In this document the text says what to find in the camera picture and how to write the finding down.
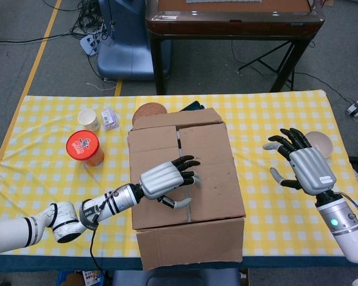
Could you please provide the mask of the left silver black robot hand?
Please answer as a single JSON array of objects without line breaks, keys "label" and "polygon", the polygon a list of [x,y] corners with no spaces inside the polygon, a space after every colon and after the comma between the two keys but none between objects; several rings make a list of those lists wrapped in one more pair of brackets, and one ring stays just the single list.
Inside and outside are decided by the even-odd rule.
[{"label": "left silver black robot hand", "polygon": [[139,185],[147,199],[157,200],[172,209],[182,209],[187,207],[193,199],[189,197],[181,201],[174,201],[167,196],[167,193],[186,185],[200,187],[200,178],[197,173],[187,170],[199,165],[200,162],[196,161],[194,156],[182,156],[142,173]]}]

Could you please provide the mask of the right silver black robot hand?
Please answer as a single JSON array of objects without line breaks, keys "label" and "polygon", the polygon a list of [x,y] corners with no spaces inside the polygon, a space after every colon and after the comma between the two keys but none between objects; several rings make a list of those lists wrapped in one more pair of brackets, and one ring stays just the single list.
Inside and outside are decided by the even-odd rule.
[{"label": "right silver black robot hand", "polygon": [[285,179],[271,167],[270,173],[274,180],[281,186],[303,189],[306,194],[312,196],[331,191],[337,179],[321,152],[311,146],[300,130],[282,128],[280,131],[284,136],[269,137],[269,142],[263,145],[263,149],[275,150],[281,154],[291,166],[295,179]]}]

